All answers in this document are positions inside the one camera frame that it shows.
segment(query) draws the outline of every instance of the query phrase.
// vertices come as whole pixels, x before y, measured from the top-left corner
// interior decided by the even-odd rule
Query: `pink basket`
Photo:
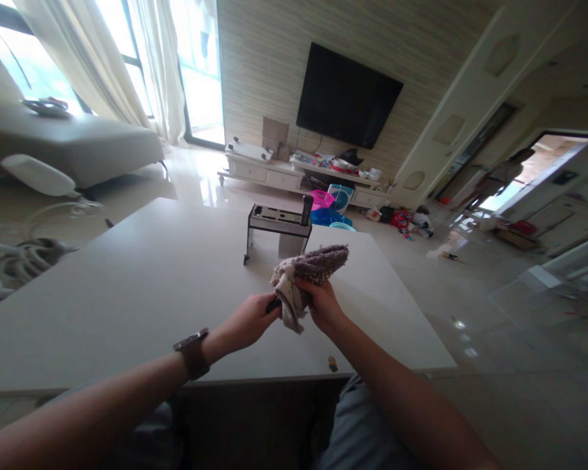
[[[333,204],[333,201],[335,201],[335,197],[325,191],[320,191],[319,189],[312,191],[312,196],[314,197],[312,210],[327,208]]]

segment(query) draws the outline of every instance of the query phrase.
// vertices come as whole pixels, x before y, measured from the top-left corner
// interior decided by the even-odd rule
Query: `tv screen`
[[[296,125],[371,149],[403,84],[315,42]]]

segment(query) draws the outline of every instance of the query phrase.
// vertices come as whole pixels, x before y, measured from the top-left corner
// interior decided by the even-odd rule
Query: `person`
[[[474,210],[481,206],[486,199],[499,196],[523,172],[523,162],[536,153],[535,150],[524,148],[507,160],[490,169],[479,180],[472,192],[455,209],[458,210],[468,204],[467,210]]]
[[[316,326],[358,375],[340,395],[329,447],[316,469],[499,469],[462,415],[425,379],[392,358],[340,308],[330,282],[301,279]],[[252,295],[200,346],[208,366],[255,343],[281,315],[274,294]],[[188,381],[195,364],[172,352],[49,403],[0,430],[0,469],[97,467],[123,436]]]

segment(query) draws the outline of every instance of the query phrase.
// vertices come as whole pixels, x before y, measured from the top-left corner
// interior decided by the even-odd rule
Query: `tv stand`
[[[379,186],[377,181],[365,180],[358,176],[340,173],[330,168],[319,168],[318,166],[293,161],[287,163],[279,160],[270,160],[260,162],[251,160],[236,153],[227,153],[229,169],[218,172],[220,185],[224,186],[225,178],[234,180],[247,181],[261,186],[268,186],[292,193],[310,195],[312,190],[307,184],[305,172],[330,174],[343,180],[353,181],[355,192],[351,197],[350,203],[353,206],[370,208],[372,206],[380,207],[388,198],[385,193],[375,191],[374,188]]]

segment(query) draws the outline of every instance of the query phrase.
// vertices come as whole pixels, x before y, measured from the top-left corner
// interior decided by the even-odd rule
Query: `brown leather watch strap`
[[[179,341],[174,345],[174,350],[183,354],[183,361],[185,368],[188,371],[188,378],[190,381],[197,380],[209,372],[209,366],[204,359],[203,348],[201,343],[209,330],[203,328],[201,331],[189,336],[183,341]]]

